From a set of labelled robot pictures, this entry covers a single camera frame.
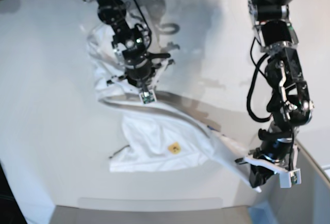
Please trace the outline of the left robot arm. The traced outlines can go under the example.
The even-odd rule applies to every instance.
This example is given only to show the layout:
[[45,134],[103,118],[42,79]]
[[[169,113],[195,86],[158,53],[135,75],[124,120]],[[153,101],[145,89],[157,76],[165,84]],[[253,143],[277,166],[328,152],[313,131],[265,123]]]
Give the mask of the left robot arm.
[[[296,136],[299,128],[310,122],[314,109],[296,50],[299,40],[289,17],[292,0],[247,1],[254,42],[259,44],[262,56],[254,62],[246,108],[254,121],[270,125],[258,131],[261,145],[236,163],[249,164],[249,183],[254,189],[265,185],[275,174],[280,177],[281,188],[291,188],[302,181],[296,166],[299,151]],[[251,107],[258,74],[272,89],[266,118],[256,116]]]

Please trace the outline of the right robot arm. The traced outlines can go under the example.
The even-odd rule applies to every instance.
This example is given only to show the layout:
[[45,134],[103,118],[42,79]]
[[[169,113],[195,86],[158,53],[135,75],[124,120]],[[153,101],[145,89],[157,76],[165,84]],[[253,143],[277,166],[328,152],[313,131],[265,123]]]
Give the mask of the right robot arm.
[[143,104],[156,102],[155,88],[167,66],[174,61],[169,53],[151,53],[152,31],[141,13],[142,19],[131,27],[126,20],[127,4],[122,0],[96,1],[99,20],[114,32],[111,46],[115,57],[103,59],[103,70],[108,74],[107,86],[119,86],[136,93]]

